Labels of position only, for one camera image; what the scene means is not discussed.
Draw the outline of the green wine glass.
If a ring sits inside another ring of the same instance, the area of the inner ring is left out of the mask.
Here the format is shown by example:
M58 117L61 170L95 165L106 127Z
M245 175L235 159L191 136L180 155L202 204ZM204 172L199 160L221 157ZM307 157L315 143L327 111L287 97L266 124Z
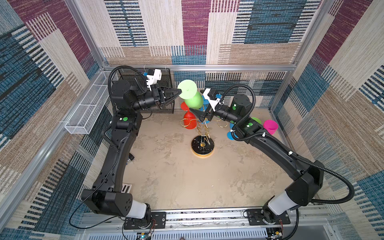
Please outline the green wine glass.
M260 125L263 124L262 121L261 121L260 119L256 118L256 117L252 117L252 119L253 119L254 121L256 121L257 123L259 123Z
M203 97L198 91L197 84L192 80L183 80L178 84L179 95L190 109L199 110L203 106Z

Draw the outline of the pink wine glass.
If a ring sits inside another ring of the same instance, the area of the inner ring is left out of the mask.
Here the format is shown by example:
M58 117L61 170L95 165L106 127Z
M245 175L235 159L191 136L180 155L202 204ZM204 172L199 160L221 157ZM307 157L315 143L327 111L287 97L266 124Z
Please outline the pink wine glass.
M263 124L263 127L268 131L270 135L273 135L278 130L279 125L273 120L266 120Z

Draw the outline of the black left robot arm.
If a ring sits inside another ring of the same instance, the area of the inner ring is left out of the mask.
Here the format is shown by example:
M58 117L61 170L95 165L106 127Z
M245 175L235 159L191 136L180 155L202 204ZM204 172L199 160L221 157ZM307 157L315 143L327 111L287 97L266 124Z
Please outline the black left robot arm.
M102 131L110 146L93 186L81 195L81 205L93 213L107 215L110 220L124 218L125 224L132 223L139 229L153 228L155 220L149 204L135 201L123 190L123 177L127 161L134 159L131 148L144 119L141 112L167 106L182 93L159 86L161 78L160 69L143 73L131 66L118 66L111 71L107 84L113 119Z

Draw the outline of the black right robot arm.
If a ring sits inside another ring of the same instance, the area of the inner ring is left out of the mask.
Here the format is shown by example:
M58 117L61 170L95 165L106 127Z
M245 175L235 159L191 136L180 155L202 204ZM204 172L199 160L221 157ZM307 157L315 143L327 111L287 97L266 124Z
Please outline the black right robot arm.
M277 163L293 180L293 182L279 195L273 196L263 206L260 216L268 224L274 224L288 210L297 210L309 203L336 205L350 201L355 195L353 184L342 175L325 168L320 161L311 162L292 151L280 140L271 135L268 130L251 118L256 103L254 91L246 85L238 84L229 87L226 96L232 89L239 87L247 89L252 98L245 95L236 95L230 106L224 104L224 97L218 98L216 89L202 91L204 99L209 102L207 109L202 112L199 109L192 112L200 121L212 120L218 117L221 120L232 123L230 133L238 142L245 142L266 154ZM319 200L315 195L323 186L324 174L328 173L341 180L348 187L346 197L337 200Z

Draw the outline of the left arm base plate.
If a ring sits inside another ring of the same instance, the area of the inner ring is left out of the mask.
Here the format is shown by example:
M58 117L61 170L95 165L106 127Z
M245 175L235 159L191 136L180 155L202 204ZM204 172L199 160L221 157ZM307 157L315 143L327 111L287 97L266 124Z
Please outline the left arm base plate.
M144 219L127 218L123 224L124 230L149 230L151 228L164 229L167 220L166 212L151 212L151 216Z

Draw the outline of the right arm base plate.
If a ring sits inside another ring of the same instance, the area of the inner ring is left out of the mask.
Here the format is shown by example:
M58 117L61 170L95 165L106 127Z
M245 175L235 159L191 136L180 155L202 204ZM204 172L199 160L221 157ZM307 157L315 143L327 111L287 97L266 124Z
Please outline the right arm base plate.
M246 210L246 218L249 221L250 226L262 226L262 225L288 225L291 223L288 213L285 211L281 215L275 215L270 210L264 210L262 208L248 209Z

